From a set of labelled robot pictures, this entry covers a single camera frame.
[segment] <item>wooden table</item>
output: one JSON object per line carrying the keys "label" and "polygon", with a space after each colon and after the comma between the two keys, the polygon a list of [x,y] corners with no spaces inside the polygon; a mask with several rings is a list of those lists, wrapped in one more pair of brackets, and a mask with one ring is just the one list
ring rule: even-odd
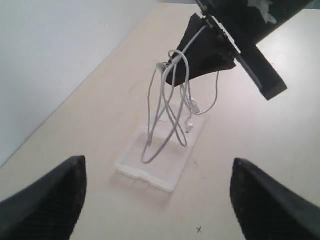
{"label": "wooden table", "polygon": [[[117,156],[146,119],[155,63],[167,61],[194,12],[195,5],[159,4],[0,169],[0,201],[68,157],[85,155],[87,197],[71,239],[239,240],[229,187],[233,160],[242,157],[320,206],[316,10],[258,45],[285,80],[283,94],[266,101],[241,66],[221,73],[217,105],[172,194],[116,173]],[[215,74],[191,82],[206,108]]]}

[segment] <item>transparent plastic box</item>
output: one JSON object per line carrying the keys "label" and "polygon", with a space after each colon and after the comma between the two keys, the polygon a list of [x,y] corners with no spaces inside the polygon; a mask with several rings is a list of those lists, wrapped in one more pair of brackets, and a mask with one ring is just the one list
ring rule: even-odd
{"label": "transparent plastic box", "polygon": [[[179,105],[171,104],[171,107],[176,114]],[[152,145],[146,151],[145,160],[149,159],[159,149],[172,130],[172,124],[166,114],[166,112],[163,114],[161,121],[156,126]],[[185,121],[188,117],[189,112],[184,107],[180,119],[183,131],[185,131]],[[194,126],[193,130],[186,133],[187,146],[181,146],[174,134],[162,152],[149,164],[141,162],[141,155],[148,137],[148,128],[146,126],[140,127],[116,161],[117,170],[130,177],[148,181],[151,185],[167,192],[173,192],[206,120],[207,116],[205,115],[194,115],[189,121]]]}

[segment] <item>white wall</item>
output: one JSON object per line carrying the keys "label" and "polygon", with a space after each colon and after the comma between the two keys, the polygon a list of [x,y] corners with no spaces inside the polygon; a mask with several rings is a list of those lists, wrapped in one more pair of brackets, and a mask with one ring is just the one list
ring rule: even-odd
{"label": "white wall", "polygon": [[155,3],[0,1],[0,166]]}

